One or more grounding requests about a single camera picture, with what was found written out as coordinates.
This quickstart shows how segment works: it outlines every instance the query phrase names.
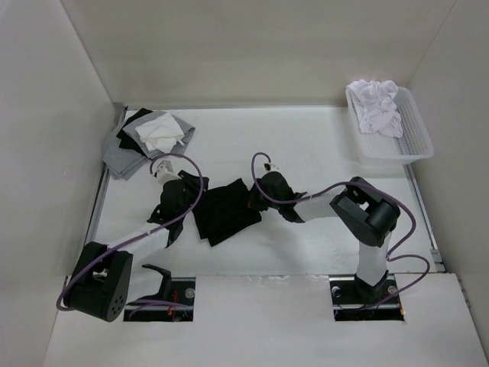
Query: gray cloth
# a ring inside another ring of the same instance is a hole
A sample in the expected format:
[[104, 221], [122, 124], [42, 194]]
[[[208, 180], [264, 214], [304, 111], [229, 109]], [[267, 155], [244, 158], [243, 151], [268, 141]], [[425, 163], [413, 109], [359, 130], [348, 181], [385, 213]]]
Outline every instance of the gray cloth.
[[119, 144], [121, 139], [117, 134], [124, 126], [124, 122], [119, 124], [105, 140], [102, 149], [102, 160], [107, 164], [112, 176], [128, 180], [144, 163], [147, 158], [136, 151], [121, 149]]
[[121, 178], [121, 179], [127, 181], [127, 180], [129, 180], [129, 178], [132, 177], [133, 174], [136, 173], [137, 170], [139, 170], [139, 168], [143, 167], [147, 162], [149, 162], [149, 160], [146, 157], [143, 157], [140, 161], [137, 161], [134, 164], [132, 164], [131, 166], [127, 167], [121, 173], [115, 171], [108, 164], [107, 164], [107, 168], [108, 168], [108, 171], [111, 174], [111, 176], [114, 177], [115, 179]]
[[[146, 122], [153, 121], [156, 118], [158, 118], [158, 117], [160, 117], [160, 116], [162, 116], [164, 114], [166, 114], [165, 111], [155, 111], [155, 112], [152, 112], [152, 113], [148, 113], [147, 115], [144, 115], [143, 117], [140, 117], [139, 119], [134, 120], [130, 124], [127, 124], [123, 128], [123, 130], [126, 132], [126, 134], [128, 134], [132, 138], [132, 140], [134, 140], [139, 145], [139, 147], [141, 148], [141, 150], [146, 154], [146, 157], [148, 157], [150, 159], [154, 159], [155, 157], [157, 157], [158, 155], [160, 155], [161, 154], [161, 151], [158, 151], [158, 150], [156, 150], [156, 151], [149, 151], [146, 148], [146, 144], [141, 142], [141, 140], [139, 138], [139, 134], [138, 134], [138, 132], [136, 132], [136, 128], [138, 126], [143, 125]], [[192, 140], [193, 133], [196, 130], [196, 128], [194, 128], [190, 124], [187, 124], [185, 121], [183, 121], [182, 119], [179, 119], [176, 116], [174, 116], [173, 118], [175, 119], [176, 123], [182, 129], [182, 132], [183, 132], [182, 143], [184, 143], [184, 146], [182, 146], [180, 143], [176, 143], [173, 146], [173, 149], [171, 150], [171, 153], [183, 154], [183, 153], [185, 153], [186, 146], [189, 144], [190, 140]]]

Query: white table surface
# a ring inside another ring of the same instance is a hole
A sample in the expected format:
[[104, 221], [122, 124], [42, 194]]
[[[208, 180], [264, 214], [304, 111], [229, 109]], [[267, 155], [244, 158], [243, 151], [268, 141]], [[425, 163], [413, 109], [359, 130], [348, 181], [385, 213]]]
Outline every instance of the white table surface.
[[[419, 223], [416, 232], [395, 254], [425, 256], [432, 263], [432, 271], [435, 270], [429, 235], [404, 169], [365, 167], [356, 161], [345, 109], [320, 106], [169, 112], [196, 126], [186, 154], [210, 178], [210, 188], [240, 177], [251, 187], [251, 156], [257, 151], [272, 157], [295, 191], [313, 193], [334, 182], [362, 176], [404, 202], [416, 215]], [[178, 158], [171, 161], [176, 171], [194, 173], [186, 161]], [[110, 179], [97, 242], [114, 241], [145, 224], [159, 203], [162, 190], [149, 174], [148, 166], [128, 181]], [[171, 270], [177, 277], [355, 273], [358, 241], [340, 219], [292, 224], [274, 210], [262, 216], [262, 222], [211, 248], [206, 240], [200, 240], [193, 215], [189, 214], [178, 243], [167, 249], [162, 243], [162, 249], [148, 262]], [[407, 215], [401, 215], [391, 245], [409, 227]], [[416, 259], [406, 259], [388, 267], [396, 273], [420, 272], [425, 265]]]
[[324, 276], [198, 277], [191, 323], [59, 313], [44, 367], [487, 366], [456, 276], [400, 298], [404, 322], [335, 322]]

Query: rectangular opening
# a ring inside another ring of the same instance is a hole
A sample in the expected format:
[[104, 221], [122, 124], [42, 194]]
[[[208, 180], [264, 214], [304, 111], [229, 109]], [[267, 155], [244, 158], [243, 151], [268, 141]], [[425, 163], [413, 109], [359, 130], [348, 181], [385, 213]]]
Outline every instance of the rectangular opening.
[[140, 307], [140, 304], [127, 304], [124, 309], [124, 321], [126, 322], [164, 322], [182, 323], [193, 321], [193, 304], [196, 295], [195, 278], [173, 278], [168, 297], [150, 296], [145, 300], [166, 300], [184, 304], [186, 307], [148, 306], [131, 315], [132, 311]]
[[375, 304], [389, 296], [390, 292], [397, 291], [393, 275], [387, 277], [382, 284], [378, 297], [368, 302], [358, 293], [354, 277], [330, 278], [329, 286], [335, 321], [404, 321], [399, 297], [394, 297], [378, 307], [363, 309], [364, 306]]

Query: white wall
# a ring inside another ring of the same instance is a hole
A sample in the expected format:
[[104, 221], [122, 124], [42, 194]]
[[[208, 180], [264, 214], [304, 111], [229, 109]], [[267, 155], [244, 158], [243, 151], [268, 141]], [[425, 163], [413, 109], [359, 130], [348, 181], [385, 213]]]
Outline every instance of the white wall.
[[42, 365], [114, 109], [59, 0], [0, 1], [0, 364]]
[[435, 156], [416, 164], [447, 269], [461, 275], [489, 352], [489, 2], [458, 0], [410, 81]]
[[112, 100], [343, 103], [406, 84], [455, 0], [63, 0]]

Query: white cloth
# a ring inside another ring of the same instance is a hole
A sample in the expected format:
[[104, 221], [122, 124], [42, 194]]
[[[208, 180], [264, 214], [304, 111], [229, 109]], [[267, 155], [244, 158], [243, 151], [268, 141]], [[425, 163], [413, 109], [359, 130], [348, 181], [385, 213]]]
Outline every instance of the white cloth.
[[348, 85], [351, 99], [358, 115], [360, 131], [371, 134], [379, 132], [391, 138], [401, 138], [403, 127], [399, 112], [396, 112], [394, 97], [397, 85], [387, 82], [357, 80]]
[[170, 153], [173, 146], [183, 138], [182, 128], [170, 113], [146, 122], [135, 130], [149, 151], [158, 150]]

